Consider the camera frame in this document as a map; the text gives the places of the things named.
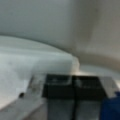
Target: white surface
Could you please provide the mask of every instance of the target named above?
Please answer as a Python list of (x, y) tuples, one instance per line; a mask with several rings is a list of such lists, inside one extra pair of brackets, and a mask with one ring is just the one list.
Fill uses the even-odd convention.
[(33, 75), (79, 70), (77, 58), (45, 44), (11, 37), (0, 43), (0, 108), (25, 92)]

